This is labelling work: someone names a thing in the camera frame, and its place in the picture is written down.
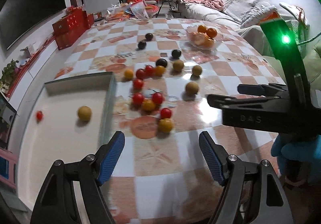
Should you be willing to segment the blue gloved right hand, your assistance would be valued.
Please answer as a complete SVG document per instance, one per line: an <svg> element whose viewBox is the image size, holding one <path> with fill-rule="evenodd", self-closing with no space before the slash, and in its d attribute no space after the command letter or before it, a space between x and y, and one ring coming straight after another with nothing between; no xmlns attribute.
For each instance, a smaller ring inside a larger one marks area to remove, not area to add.
<svg viewBox="0 0 321 224"><path fill-rule="evenodd" d="M282 146L278 135L272 145L271 155L277 157L277 164L282 175L288 169L291 160L310 164L308 182L320 181L320 135L311 142L288 143Z"/></svg>

